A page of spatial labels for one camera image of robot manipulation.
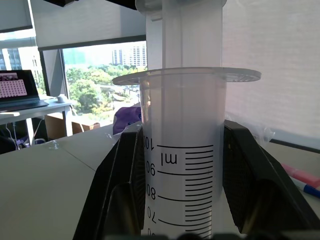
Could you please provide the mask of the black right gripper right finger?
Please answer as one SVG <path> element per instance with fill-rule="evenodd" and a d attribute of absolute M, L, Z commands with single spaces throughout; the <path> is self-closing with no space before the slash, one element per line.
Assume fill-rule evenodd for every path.
<path fill-rule="evenodd" d="M 320 234 L 320 218 L 281 164 L 230 120 L 224 122 L 223 189 L 242 234 Z"/>

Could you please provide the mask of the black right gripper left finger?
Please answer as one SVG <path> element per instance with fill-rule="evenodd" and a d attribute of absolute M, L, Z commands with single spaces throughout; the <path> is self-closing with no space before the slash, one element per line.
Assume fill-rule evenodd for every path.
<path fill-rule="evenodd" d="M 145 194 L 143 128 L 132 124 L 98 166 L 72 240 L 141 235 Z"/>

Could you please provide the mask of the large clear plastic syringe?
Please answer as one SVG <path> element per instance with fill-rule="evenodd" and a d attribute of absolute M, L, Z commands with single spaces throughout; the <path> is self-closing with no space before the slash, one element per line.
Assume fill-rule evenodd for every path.
<path fill-rule="evenodd" d="M 113 83 L 140 89 L 149 235 L 209 240 L 222 229 L 227 84 L 261 78 L 222 67 L 226 1 L 135 0 L 148 70 Z"/>

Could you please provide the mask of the clear crumpled plastic wrap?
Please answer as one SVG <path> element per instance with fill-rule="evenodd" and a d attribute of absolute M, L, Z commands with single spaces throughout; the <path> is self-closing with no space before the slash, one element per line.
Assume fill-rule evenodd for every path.
<path fill-rule="evenodd" d="M 275 136 L 275 132 L 268 127 L 256 127 L 250 130 L 250 132 L 256 142 L 262 147 L 265 147 Z"/>

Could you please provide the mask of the pink marker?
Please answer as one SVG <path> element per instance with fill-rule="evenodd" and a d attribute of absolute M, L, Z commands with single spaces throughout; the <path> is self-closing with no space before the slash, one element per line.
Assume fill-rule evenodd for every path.
<path fill-rule="evenodd" d="M 284 163 L 281 165 L 290 177 L 320 190 L 320 176 L 312 175 L 306 171 L 291 167 Z"/>

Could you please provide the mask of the blue and white marker pen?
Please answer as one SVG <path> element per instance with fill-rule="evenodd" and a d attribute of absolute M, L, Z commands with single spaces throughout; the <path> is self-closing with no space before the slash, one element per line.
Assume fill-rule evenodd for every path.
<path fill-rule="evenodd" d="M 316 198 L 320 199 L 320 190 L 317 190 L 316 188 L 312 187 L 309 184 L 306 184 L 300 180 L 297 180 L 293 177 L 290 177 L 294 185 L 301 191 L 303 191 L 306 194 L 309 194 L 311 196 L 314 196 Z"/>

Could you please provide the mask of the purple cloth bag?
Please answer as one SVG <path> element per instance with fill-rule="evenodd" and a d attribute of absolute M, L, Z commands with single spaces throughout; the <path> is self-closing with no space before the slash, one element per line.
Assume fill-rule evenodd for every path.
<path fill-rule="evenodd" d="M 127 126 L 142 120 L 140 106 L 121 107 L 113 118 L 113 135 L 121 133 Z"/>

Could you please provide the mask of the brown cardboard box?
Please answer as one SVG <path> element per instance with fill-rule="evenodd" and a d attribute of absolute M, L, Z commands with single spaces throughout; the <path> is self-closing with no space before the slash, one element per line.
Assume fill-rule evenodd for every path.
<path fill-rule="evenodd" d="M 67 136 L 66 124 L 62 113 L 56 112 L 48 114 L 44 117 L 44 121 L 47 136 L 50 140 L 56 140 Z M 99 122 L 81 116 L 73 116 L 71 118 L 71 124 L 73 135 L 101 127 Z"/>

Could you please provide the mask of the white roller window blind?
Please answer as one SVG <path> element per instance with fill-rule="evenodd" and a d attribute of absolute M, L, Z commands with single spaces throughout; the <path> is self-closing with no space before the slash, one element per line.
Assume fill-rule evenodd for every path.
<path fill-rule="evenodd" d="M 229 113 L 320 150 L 320 0 L 227 0 L 222 64 L 261 73 L 228 84 Z"/>
<path fill-rule="evenodd" d="M 138 11 L 106 0 L 78 0 L 61 7 L 30 0 L 41 51 L 146 39 L 146 19 Z"/>
<path fill-rule="evenodd" d="M 28 0 L 0 0 L 0 34 L 32 28 Z"/>

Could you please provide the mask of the white side table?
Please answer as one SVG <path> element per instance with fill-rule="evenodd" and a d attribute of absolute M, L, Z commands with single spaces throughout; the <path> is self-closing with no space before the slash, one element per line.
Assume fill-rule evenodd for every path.
<path fill-rule="evenodd" d="M 57 103 L 56 99 L 46 99 L 47 106 L 39 108 L 24 109 L 15 112 L 2 112 L 0 113 L 0 125 L 5 125 L 18 121 L 25 121 L 27 136 L 30 145 L 35 143 L 35 133 L 33 129 L 33 118 L 43 117 L 53 113 L 62 113 L 63 119 L 65 121 L 65 131 L 67 137 L 73 135 L 72 131 L 72 105 L 74 102 L 72 100 L 67 100 L 65 103 Z"/>

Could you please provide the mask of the open laptop with pink screen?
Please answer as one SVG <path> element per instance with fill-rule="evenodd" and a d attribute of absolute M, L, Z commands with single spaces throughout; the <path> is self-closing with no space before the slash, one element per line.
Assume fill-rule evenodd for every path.
<path fill-rule="evenodd" d="M 0 113 L 46 107 L 31 70 L 0 70 Z"/>

